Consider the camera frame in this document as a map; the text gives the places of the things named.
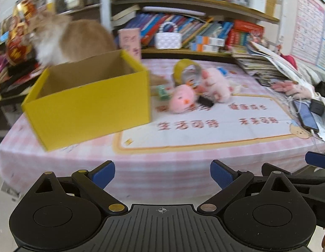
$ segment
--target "yellow cardboard box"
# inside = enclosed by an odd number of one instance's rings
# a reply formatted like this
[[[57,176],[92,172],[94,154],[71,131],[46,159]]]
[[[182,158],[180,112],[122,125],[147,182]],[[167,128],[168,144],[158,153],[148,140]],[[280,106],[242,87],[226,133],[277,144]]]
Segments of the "yellow cardboard box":
[[[67,147],[149,123],[149,72],[124,50],[58,65],[22,108],[47,151]]]

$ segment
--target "ridged black surface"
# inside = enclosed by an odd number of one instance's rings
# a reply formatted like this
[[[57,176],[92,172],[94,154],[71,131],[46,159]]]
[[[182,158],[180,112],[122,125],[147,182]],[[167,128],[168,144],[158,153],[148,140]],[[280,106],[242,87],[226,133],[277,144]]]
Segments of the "ridged black surface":
[[[190,205],[134,205],[130,213],[108,218],[90,241],[66,252],[257,251],[235,241],[217,218],[199,215]],[[310,252],[306,247],[292,251]],[[19,248],[17,252],[29,250]]]

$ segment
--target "pink card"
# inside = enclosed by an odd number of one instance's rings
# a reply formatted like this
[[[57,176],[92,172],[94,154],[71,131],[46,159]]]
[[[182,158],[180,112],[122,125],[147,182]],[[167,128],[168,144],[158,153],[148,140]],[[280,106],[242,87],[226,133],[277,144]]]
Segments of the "pink card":
[[[141,60],[140,28],[124,28],[118,30],[119,46],[125,49],[138,61]]]

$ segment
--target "tablecloth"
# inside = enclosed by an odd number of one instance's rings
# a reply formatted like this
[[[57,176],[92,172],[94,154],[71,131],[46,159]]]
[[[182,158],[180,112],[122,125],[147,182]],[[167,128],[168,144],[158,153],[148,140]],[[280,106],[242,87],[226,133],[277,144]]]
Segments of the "tablecloth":
[[[154,73],[170,77],[177,60],[145,59],[142,62]],[[237,65],[209,61],[198,63],[202,68],[224,67],[229,78],[242,84],[243,94],[271,94]],[[123,153],[114,150],[117,135],[45,152],[22,115],[0,144],[0,175],[12,188],[23,193],[45,171],[53,171],[58,177],[70,176],[79,169],[92,170],[104,161],[112,160],[116,174],[105,190],[119,200],[191,198],[217,191],[209,172],[213,159],[223,161],[234,170],[248,169],[261,175],[261,166],[265,162],[293,172],[306,166],[304,155],[309,150],[316,150],[315,143],[318,143],[319,150],[325,149],[325,145],[313,141],[314,138],[290,136],[249,145]]]

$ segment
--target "phone charger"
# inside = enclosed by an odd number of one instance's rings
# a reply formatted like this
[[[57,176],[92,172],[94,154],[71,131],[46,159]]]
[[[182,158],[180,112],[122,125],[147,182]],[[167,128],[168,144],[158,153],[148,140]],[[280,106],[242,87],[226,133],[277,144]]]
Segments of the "phone charger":
[[[310,111],[322,117],[323,113],[325,112],[325,105],[322,101],[312,98]]]

